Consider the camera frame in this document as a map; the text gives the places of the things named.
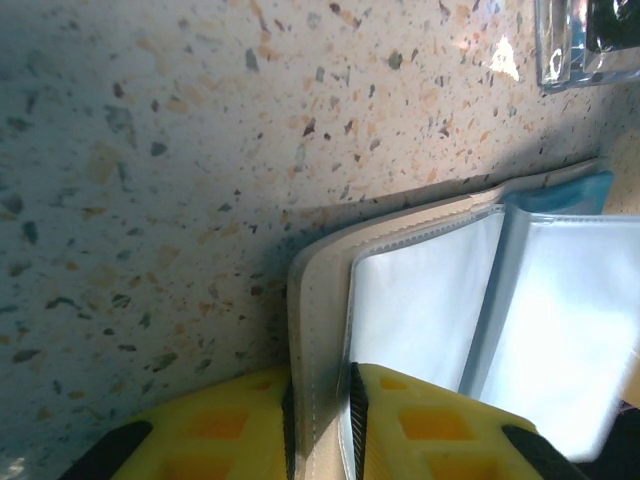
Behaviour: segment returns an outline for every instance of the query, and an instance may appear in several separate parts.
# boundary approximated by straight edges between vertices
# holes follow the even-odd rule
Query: black strip
[[[282,425],[284,428],[284,455],[287,479],[293,480],[296,468],[296,423],[293,403],[293,383],[290,381],[282,399]]]
[[[502,432],[543,480],[588,480],[544,437],[515,425],[503,425]]]
[[[364,456],[367,445],[367,413],[369,399],[358,364],[351,364],[349,401],[351,406],[351,429],[353,431],[353,451],[356,463],[356,480],[364,478]]]
[[[129,423],[108,432],[64,472],[59,480],[109,480],[151,433],[146,421]]]

